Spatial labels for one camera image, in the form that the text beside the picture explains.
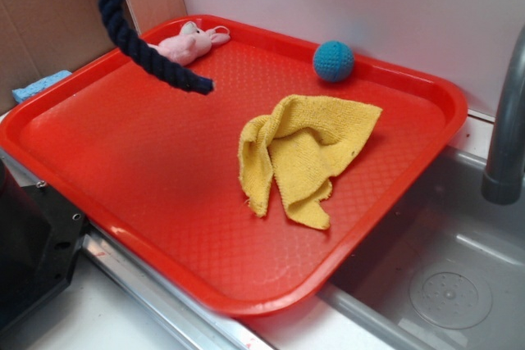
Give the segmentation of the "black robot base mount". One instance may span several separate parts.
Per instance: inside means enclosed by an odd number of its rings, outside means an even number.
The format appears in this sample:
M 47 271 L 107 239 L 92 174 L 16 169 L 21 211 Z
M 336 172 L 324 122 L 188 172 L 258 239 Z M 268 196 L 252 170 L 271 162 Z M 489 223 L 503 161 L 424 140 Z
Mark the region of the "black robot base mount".
M 1 333 L 66 289 L 85 214 L 51 186 L 21 186 L 1 164 Z

